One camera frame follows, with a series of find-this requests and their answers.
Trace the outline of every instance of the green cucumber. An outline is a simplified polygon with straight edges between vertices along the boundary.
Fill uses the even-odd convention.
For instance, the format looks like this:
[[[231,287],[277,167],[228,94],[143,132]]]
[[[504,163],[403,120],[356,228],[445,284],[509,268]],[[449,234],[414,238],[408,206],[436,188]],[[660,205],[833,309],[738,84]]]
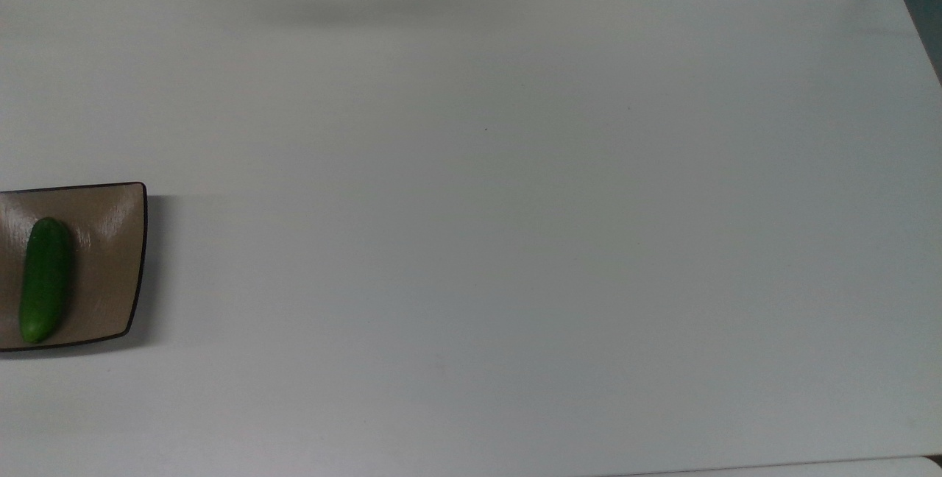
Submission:
[[[56,329],[71,281],[71,236],[60,221],[43,218],[33,225],[26,243],[20,334],[38,343]]]

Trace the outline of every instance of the white table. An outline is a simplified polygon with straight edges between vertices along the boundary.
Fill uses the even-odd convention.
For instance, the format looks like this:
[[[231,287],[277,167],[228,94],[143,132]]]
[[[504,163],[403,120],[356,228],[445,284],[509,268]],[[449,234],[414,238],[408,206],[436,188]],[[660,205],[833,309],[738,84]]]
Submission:
[[[936,463],[921,457],[791,464],[790,466],[741,467],[693,473],[663,473],[663,477],[942,477]]]
[[[942,451],[902,0],[0,0],[4,189],[141,180],[127,337],[10,475],[574,477]]]

